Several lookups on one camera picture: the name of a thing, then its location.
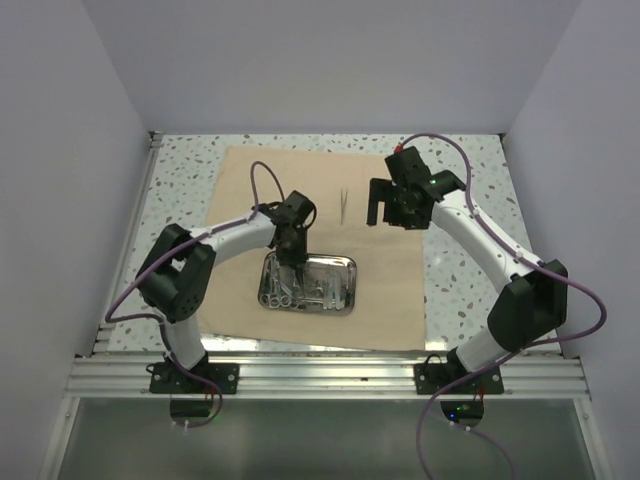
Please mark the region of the steel instrument tray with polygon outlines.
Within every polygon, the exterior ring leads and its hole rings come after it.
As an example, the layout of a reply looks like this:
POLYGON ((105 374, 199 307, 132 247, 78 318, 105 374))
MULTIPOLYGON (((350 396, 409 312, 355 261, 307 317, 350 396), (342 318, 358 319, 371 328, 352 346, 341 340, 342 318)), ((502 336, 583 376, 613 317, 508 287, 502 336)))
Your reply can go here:
MULTIPOLYGON (((262 276, 264 268, 270 259, 274 259, 277 264, 279 262, 275 253, 269 253, 263 262, 263 268, 260 275, 260 283, 258 287, 257 299, 259 301, 260 287, 262 283, 262 276)), ((301 288, 300 307, 297 309, 270 309, 263 306, 260 301, 260 305, 270 310, 282 310, 292 313, 303 314, 318 314, 323 316, 346 316, 349 315, 355 306, 356 300, 356 280, 357 280, 357 266, 356 263, 346 256, 332 256, 332 255, 320 255, 310 254, 305 264, 304 273, 304 287, 301 288), (340 311, 336 311, 333 305, 331 310, 323 309, 324 288, 325 288, 325 275, 326 268, 332 266, 333 269, 339 269, 343 278, 343 301, 344 308, 340 311)))

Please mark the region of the beige cloth wrap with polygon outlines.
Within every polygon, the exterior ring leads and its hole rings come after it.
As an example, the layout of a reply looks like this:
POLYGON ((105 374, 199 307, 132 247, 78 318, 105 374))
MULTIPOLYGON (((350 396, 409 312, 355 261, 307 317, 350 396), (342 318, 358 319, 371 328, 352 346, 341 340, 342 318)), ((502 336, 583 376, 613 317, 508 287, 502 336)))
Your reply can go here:
POLYGON ((244 214, 257 192, 263 202, 297 190, 315 203, 308 234, 312 253, 341 255, 357 266, 356 300, 346 316, 270 310, 257 299, 268 251, 255 249, 225 261, 211 274, 197 312, 204 334, 307 345, 408 351, 425 344, 422 234, 366 224, 369 182, 388 170, 379 155, 231 146, 216 179, 206 224, 244 214), (340 224, 340 191, 347 188, 340 224))

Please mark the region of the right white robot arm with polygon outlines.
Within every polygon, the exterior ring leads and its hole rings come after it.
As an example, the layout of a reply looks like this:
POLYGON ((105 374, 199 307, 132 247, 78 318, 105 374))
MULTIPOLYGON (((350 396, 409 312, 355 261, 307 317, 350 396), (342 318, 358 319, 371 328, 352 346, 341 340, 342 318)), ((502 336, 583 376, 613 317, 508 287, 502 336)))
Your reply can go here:
POLYGON ((406 230, 436 225, 471 256, 498 294, 480 333, 449 351, 445 361, 422 367, 436 388, 468 392, 485 367, 565 323, 567 269, 557 260, 543 262, 482 219, 469 187, 449 170, 432 172, 416 148, 395 151, 385 164, 389 178, 369 183, 368 225, 383 221, 406 230))

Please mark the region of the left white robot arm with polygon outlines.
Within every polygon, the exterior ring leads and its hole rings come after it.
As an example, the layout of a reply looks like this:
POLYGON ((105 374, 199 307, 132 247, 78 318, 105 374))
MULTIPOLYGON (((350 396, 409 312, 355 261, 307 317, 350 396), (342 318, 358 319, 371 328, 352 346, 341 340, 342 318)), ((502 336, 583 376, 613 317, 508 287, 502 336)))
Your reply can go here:
POLYGON ((316 218, 315 204, 293 191, 284 200, 259 203, 227 223, 187 230, 165 227, 136 275, 135 288, 159 312, 165 359, 151 364, 150 391, 217 393, 223 379, 209 364, 196 321, 213 269, 249 251, 269 248, 281 266, 303 280, 307 251, 307 220, 316 218))

